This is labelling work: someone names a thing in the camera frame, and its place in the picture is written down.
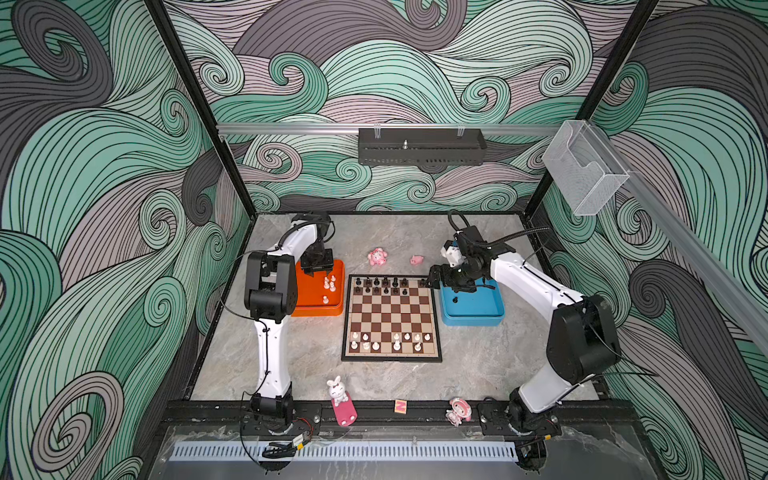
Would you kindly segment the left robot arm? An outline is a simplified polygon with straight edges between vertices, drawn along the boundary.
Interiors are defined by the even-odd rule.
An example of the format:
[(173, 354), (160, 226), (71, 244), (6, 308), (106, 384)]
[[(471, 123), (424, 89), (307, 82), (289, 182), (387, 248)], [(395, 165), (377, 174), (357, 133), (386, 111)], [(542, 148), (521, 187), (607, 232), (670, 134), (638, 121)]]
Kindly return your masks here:
[(297, 214), (271, 248), (247, 255), (243, 303), (257, 329), (259, 361), (257, 388), (249, 405), (256, 416), (272, 422), (294, 421), (285, 331), (299, 297), (296, 263), (308, 256), (312, 273), (333, 267), (325, 263), (333, 260), (325, 249), (332, 224), (326, 213)]

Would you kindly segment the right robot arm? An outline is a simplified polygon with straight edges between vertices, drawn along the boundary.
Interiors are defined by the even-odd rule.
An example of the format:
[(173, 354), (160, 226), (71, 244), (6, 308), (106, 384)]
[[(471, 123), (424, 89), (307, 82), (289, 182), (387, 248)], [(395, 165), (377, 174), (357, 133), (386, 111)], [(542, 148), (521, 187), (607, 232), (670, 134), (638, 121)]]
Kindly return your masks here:
[(622, 359), (613, 314), (603, 297), (586, 296), (564, 286), (531, 266), (509, 244), (519, 237), (547, 232), (547, 227), (486, 240), (465, 215), (451, 210), (447, 218), (454, 236), (441, 249), (445, 262), (430, 268), (430, 286), (467, 294), (506, 287), (547, 321), (546, 361), (510, 394), (509, 416), (518, 429), (528, 429), (580, 384)]

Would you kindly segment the chess board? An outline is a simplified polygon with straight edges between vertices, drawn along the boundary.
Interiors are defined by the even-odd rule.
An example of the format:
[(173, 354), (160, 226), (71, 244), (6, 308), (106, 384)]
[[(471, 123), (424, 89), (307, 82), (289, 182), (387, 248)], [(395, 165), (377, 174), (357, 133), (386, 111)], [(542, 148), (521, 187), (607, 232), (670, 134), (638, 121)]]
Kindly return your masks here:
[(440, 363), (435, 291), (426, 276), (350, 275), (341, 359)]

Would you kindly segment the blue plastic tray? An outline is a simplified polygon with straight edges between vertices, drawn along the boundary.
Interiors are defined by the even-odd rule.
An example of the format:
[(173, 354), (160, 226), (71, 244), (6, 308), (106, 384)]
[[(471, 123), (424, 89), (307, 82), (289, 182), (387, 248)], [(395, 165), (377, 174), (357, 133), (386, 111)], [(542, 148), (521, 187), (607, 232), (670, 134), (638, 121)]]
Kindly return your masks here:
[(497, 326), (506, 316), (501, 289), (495, 280), (478, 279), (474, 292), (441, 286), (441, 320), (447, 326)]

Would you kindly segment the orange plastic tray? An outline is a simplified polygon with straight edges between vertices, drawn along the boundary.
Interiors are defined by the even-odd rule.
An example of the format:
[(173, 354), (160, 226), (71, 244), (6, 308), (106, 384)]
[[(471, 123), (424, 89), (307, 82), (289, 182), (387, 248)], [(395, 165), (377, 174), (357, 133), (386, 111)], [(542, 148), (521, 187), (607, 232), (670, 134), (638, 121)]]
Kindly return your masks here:
[(298, 301), (293, 317), (336, 317), (344, 311), (345, 265), (335, 259), (330, 272), (305, 273), (296, 263)]

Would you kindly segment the pink kitty toy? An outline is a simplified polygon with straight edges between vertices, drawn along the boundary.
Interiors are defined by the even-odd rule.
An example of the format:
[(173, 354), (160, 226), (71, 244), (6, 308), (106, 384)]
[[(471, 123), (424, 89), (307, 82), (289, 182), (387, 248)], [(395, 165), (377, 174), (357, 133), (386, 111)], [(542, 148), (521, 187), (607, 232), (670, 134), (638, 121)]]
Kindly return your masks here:
[(387, 263), (388, 253), (381, 247), (370, 251), (367, 255), (370, 266), (383, 266)]

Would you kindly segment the pink haired doll figure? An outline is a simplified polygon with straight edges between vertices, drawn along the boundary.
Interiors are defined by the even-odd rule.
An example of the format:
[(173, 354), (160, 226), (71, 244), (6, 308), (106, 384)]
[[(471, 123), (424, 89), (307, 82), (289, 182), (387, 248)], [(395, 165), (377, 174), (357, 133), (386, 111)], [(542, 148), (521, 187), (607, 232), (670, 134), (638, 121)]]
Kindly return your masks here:
[(459, 397), (449, 401), (450, 408), (446, 411), (446, 419), (454, 426), (459, 427), (472, 418), (472, 408), (470, 404)]

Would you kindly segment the white rabbit figure pink base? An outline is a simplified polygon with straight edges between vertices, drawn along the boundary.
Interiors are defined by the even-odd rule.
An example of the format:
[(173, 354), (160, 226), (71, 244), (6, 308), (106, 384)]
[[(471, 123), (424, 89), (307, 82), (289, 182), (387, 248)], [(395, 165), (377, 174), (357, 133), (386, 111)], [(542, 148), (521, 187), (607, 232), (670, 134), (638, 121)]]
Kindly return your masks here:
[(345, 384), (340, 376), (327, 381), (331, 406), (336, 421), (341, 427), (350, 427), (358, 418), (354, 403), (347, 392)]

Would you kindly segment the wooden letter block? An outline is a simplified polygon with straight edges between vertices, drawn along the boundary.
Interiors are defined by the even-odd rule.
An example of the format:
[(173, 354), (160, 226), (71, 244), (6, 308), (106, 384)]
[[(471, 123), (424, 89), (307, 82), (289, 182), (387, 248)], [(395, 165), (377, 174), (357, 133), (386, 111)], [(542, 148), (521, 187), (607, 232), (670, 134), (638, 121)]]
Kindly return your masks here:
[(407, 413), (408, 403), (406, 400), (396, 400), (394, 404), (394, 412), (396, 414), (405, 415)]

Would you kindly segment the black wall shelf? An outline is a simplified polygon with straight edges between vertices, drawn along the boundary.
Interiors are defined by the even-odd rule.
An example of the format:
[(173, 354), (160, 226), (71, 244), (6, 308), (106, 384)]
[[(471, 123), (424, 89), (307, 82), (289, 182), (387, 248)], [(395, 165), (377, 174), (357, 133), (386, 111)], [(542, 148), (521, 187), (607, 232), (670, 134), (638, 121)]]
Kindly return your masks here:
[(465, 127), (361, 128), (357, 148), (362, 165), (416, 166), (428, 173), (481, 165), (488, 151), (482, 131)]

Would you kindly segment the clear acrylic wall box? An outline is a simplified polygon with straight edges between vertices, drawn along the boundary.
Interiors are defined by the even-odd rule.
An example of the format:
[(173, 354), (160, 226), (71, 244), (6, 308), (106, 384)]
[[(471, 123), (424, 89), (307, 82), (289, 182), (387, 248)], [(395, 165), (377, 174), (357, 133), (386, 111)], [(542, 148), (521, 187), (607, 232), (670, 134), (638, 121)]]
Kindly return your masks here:
[(542, 160), (575, 216), (595, 216), (629, 179), (626, 162), (602, 129), (565, 121)]

